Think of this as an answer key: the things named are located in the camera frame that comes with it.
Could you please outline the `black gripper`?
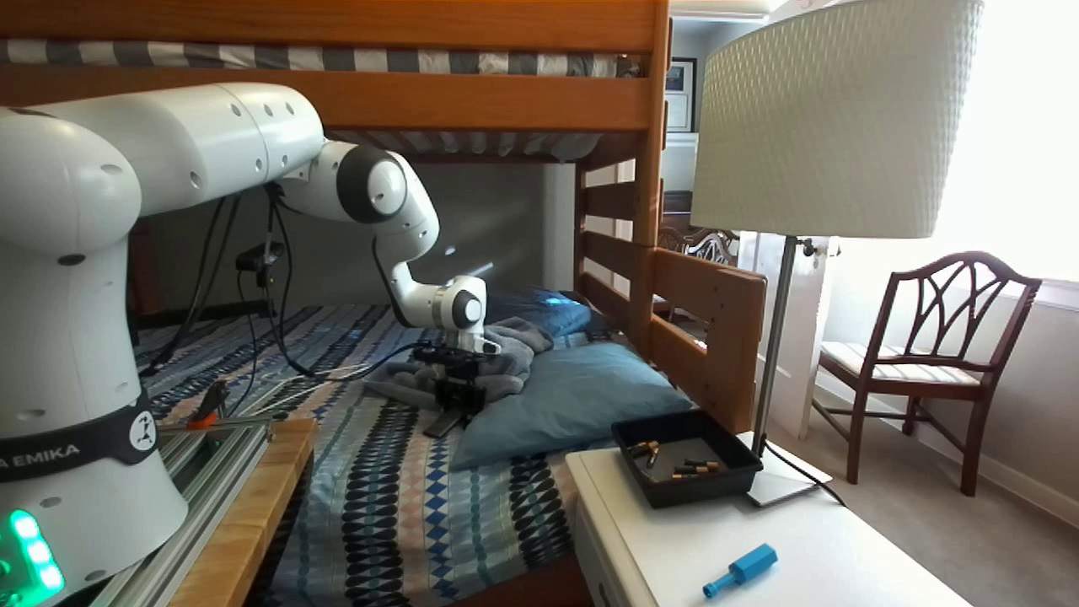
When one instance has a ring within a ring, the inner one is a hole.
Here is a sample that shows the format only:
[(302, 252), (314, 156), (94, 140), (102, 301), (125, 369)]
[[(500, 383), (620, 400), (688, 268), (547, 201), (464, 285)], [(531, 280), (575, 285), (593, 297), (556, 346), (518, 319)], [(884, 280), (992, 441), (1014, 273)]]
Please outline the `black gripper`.
[(477, 383), (477, 354), (463, 351), (455, 340), (425, 337), (416, 344), (416, 359), (435, 374), (435, 400), (477, 414), (485, 409), (485, 389)]

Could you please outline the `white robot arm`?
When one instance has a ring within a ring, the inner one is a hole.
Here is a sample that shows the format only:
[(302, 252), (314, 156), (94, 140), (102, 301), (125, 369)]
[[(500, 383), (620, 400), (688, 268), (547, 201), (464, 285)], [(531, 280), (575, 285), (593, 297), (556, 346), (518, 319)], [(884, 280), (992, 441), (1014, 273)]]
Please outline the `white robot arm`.
[(395, 314), (472, 340), (485, 285), (422, 285), (431, 197), (391, 149), (335, 140), (289, 83), (216, 80), (0, 114), (0, 607), (58, 607), (189, 521), (159, 452), (135, 316), (167, 291), (140, 223), (249, 190), (365, 223)]

